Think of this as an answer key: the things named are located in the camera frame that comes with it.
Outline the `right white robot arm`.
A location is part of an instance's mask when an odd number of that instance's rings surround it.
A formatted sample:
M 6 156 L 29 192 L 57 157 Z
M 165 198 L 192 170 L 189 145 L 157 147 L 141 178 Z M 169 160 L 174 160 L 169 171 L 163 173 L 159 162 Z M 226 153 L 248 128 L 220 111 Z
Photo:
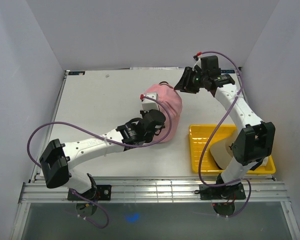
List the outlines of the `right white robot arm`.
M 265 122 L 250 108 L 238 87 L 228 73 L 219 67 L 219 53 L 211 51 L 197 53 L 193 67 L 186 67 L 174 89 L 183 93 L 197 94 L 205 89 L 226 110 L 223 119 L 230 117 L 237 129 L 237 137 L 230 146 L 232 159 L 217 177 L 215 184 L 203 185 L 227 199 L 234 188 L 241 184 L 249 170 L 255 170 L 268 158 L 273 149 L 276 128 L 272 122 Z

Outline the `pink baseball cap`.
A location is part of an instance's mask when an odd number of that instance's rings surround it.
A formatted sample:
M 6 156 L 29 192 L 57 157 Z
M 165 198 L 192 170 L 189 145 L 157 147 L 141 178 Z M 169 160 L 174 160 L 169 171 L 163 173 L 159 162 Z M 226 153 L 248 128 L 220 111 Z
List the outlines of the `pink baseball cap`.
M 166 143 L 172 140 L 177 132 L 180 116 L 183 109 L 182 98 L 174 90 L 174 87 L 168 84 L 166 81 L 162 81 L 159 84 L 153 84 L 150 88 L 145 91 L 145 95 L 149 93 L 156 93 L 157 100 L 164 105 L 171 116 L 172 127 L 165 139 L 160 143 Z

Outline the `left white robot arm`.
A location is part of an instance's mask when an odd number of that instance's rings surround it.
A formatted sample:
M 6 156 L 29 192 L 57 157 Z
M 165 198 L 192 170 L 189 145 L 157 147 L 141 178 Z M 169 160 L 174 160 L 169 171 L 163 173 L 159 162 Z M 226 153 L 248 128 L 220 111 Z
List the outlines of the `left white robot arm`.
M 103 134 L 76 142 L 50 141 L 39 162 L 46 187 L 67 187 L 75 190 L 85 200 L 95 197 L 98 187 L 89 173 L 77 170 L 77 166 L 89 160 L 112 153 L 121 153 L 150 143 L 155 134 L 165 126 L 166 117 L 152 109 L 142 117 Z

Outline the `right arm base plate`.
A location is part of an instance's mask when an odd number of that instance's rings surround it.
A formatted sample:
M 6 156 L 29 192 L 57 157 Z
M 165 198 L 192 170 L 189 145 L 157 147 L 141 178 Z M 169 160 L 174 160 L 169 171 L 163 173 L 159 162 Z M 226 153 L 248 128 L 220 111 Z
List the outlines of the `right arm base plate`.
M 201 200 L 246 199 L 246 194 L 242 183 L 221 187 L 208 187 L 204 184 L 201 184 L 199 189 L 195 190 L 194 193 L 200 195 Z

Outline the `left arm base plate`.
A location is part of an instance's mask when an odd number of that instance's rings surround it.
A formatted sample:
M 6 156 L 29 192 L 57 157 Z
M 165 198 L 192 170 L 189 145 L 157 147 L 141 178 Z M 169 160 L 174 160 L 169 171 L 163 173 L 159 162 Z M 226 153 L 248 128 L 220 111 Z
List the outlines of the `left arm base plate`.
M 91 201 L 109 201 L 111 200 L 111 194 L 112 194 L 112 185 L 109 184 L 96 185 L 95 188 L 87 190 L 84 193 L 79 193 L 81 197 Z M 68 191 L 67 200 L 83 201 L 82 198 L 76 196 L 70 190 Z

